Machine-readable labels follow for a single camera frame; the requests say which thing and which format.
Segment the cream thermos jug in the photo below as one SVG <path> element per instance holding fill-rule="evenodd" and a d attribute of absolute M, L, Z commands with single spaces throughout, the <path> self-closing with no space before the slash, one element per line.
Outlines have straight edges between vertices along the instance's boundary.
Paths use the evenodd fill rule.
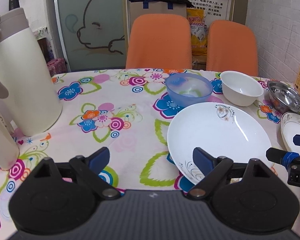
<path fill-rule="evenodd" d="M 26 136 L 48 130 L 62 104 L 23 8 L 0 16 L 0 99 Z"/>

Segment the glass door with rabbit drawing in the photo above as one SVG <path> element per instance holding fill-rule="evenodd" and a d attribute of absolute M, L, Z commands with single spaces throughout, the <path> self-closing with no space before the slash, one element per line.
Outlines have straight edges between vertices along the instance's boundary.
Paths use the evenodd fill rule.
<path fill-rule="evenodd" d="M 72 72 L 126 64 L 123 0 L 55 0 L 64 57 Z"/>

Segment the orange chair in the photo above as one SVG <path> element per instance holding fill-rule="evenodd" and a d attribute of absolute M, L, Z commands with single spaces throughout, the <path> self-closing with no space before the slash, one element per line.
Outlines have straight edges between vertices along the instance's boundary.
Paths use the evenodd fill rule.
<path fill-rule="evenodd" d="M 127 69 L 191 69 L 191 31 L 188 20 L 174 14 L 144 14 L 133 23 Z"/>
<path fill-rule="evenodd" d="M 252 30 L 232 21 L 213 21 L 207 37 L 206 70 L 233 70 L 258 76 L 257 44 Z"/>

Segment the right orange chair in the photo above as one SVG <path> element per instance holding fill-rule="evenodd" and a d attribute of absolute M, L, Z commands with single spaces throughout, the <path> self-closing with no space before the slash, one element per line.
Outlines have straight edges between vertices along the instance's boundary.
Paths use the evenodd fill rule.
<path fill-rule="evenodd" d="M 257 44 L 252 30 L 232 21 L 213 21 L 207 37 L 206 70 L 233 70 L 258 76 Z"/>

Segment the small cream bottle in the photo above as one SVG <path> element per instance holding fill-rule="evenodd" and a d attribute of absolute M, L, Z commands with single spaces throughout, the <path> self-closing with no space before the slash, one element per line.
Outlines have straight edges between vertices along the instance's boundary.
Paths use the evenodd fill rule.
<path fill-rule="evenodd" d="M 0 119 L 0 168 L 9 170 L 18 156 L 19 148 Z"/>

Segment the large white floral plate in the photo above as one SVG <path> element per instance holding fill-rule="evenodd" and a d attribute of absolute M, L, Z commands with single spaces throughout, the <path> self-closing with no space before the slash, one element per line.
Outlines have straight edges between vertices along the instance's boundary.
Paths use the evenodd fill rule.
<path fill-rule="evenodd" d="M 181 110 L 168 127 L 167 145 L 175 165 L 193 184 L 204 178 L 193 161 L 197 147 L 236 163 L 257 158 L 268 167 L 273 165 L 266 158 L 271 142 L 263 127 L 248 113 L 227 104 L 204 102 Z"/>

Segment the gold rimmed white plate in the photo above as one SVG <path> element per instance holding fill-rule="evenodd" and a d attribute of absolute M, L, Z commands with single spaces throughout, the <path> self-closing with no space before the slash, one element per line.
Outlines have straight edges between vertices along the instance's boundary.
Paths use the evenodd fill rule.
<path fill-rule="evenodd" d="M 287 112 L 281 118 L 281 135 L 288 152 L 300 154 L 300 146 L 296 146 L 293 137 L 300 134 L 300 114 Z"/>

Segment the blue translucent plastic bowl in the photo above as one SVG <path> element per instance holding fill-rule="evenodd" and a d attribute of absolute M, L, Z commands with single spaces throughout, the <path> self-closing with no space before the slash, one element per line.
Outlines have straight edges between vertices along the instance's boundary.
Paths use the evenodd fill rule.
<path fill-rule="evenodd" d="M 191 73 L 172 74 L 165 85 L 171 100 L 180 107 L 206 102 L 213 92 L 208 79 Z"/>

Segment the yellow snack bag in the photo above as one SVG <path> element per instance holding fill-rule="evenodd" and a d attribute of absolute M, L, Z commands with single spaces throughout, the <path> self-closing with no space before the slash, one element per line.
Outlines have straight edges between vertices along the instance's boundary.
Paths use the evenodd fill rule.
<path fill-rule="evenodd" d="M 186 14 L 191 30 L 192 55 L 204 56 L 207 54 L 207 25 L 204 10 L 187 8 Z"/>

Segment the left orange chair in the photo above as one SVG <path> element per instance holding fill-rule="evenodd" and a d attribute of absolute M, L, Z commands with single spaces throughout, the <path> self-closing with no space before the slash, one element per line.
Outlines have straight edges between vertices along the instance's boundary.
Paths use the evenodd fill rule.
<path fill-rule="evenodd" d="M 127 69 L 191 69 L 191 31 L 188 20 L 174 14 L 144 14 L 133 23 Z"/>

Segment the stainless steel bowl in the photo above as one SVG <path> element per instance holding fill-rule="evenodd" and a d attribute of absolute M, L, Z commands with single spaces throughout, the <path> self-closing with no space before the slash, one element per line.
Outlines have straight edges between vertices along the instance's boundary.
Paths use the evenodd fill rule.
<path fill-rule="evenodd" d="M 280 82 L 270 80 L 267 82 L 269 99 L 273 107 L 281 114 L 286 112 L 300 113 L 300 94 Z"/>

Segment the white ceramic bowl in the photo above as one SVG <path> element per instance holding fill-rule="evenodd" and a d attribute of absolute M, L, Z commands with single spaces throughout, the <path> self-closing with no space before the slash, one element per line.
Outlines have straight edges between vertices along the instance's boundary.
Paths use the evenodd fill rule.
<path fill-rule="evenodd" d="M 224 71 L 220 74 L 225 98 L 237 106 L 252 105 L 263 95 L 262 86 L 249 75 L 236 71 Z"/>

